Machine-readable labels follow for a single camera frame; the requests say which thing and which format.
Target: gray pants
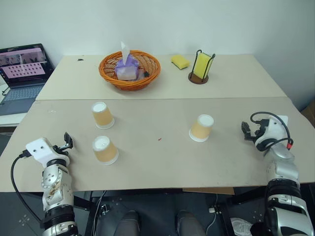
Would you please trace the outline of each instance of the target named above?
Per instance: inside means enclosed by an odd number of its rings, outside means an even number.
[[[204,229],[193,214],[180,211],[177,215],[177,233],[179,236],[206,236]],[[129,211],[118,224],[114,236],[139,236],[139,216]]]

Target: laptop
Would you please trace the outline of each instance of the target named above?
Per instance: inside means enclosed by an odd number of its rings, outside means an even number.
[[[27,112],[53,71],[42,44],[0,49],[0,75],[10,87],[0,116]]]

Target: table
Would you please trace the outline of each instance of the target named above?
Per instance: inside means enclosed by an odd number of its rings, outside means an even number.
[[[64,56],[37,96],[37,100],[74,99],[176,99],[226,97],[284,97],[286,94],[253,55],[217,55],[209,81],[195,85],[188,80],[194,56],[186,55],[190,67],[179,70],[171,56],[156,56],[161,73],[148,87],[122,91],[98,72],[105,56]]]
[[[193,63],[194,56],[186,57]],[[69,167],[74,191],[265,185],[262,153],[244,141],[240,129],[241,121],[256,111],[289,116],[300,179],[315,180],[315,130],[253,56],[218,55],[204,85],[188,81],[191,66],[181,71],[170,56],[157,56],[161,75],[132,92],[101,78],[102,58],[62,59],[0,157],[0,191],[13,191],[9,169],[25,144],[44,136],[62,145],[65,131],[74,139]],[[91,105],[100,100],[116,119],[108,130],[96,128],[91,114]],[[208,141],[196,143],[188,130],[202,113],[211,114],[215,126]],[[92,141],[99,135],[108,135],[119,148],[114,165],[96,161]],[[32,158],[18,162],[20,190],[41,191],[41,171]]]
[[[13,190],[9,166],[26,143],[45,136],[60,146],[65,131],[74,141],[69,151],[74,191],[266,185],[263,153],[244,141],[240,127],[253,112],[266,110],[289,116],[300,180],[315,181],[315,129],[289,98],[104,100],[116,120],[108,130],[95,126],[91,105],[96,101],[36,101],[0,158],[1,191]],[[201,113],[211,114],[215,125],[208,141],[197,143],[188,131]],[[119,148],[115,164],[97,162],[92,141],[99,135]],[[33,158],[19,161],[20,190],[41,191],[41,172]]]
[[[0,86],[0,91],[3,91],[7,88],[7,84],[1,85]],[[0,101],[4,96],[2,93],[0,93]],[[5,116],[0,116],[0,127],[12,127],[12,126],[17,126],[21,120],[25,117],[26,113],[19,113],[19,114],[12,114],[12,115],[5,115]]]

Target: wicker basket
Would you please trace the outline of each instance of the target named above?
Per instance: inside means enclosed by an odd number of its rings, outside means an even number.
[[[121,90],[139,90],[151,83],[160,73],[161,66],[156,58],[142,51],[131,50],[132,56],[139,61],[139,69],[149,73],[149,76],[140,81],[118,80],[115,73],[116,63],[123,58],[122,52],[113,53],[105,57],[100,63],[98,70],[100,75],[111,84]]]

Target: wooden base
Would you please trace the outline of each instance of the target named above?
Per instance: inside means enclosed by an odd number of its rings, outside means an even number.
[[[188,79],[193,82],[194,84],[197,84],[197,85],[201,85],[201,84],[205,84],[208,82],[208,79],[209,79],[209,76],[207,75],[206,78],[204,78],[203,80],[200,79],[198,76],[196,76],[194,73],[189,73],[188,75]]]

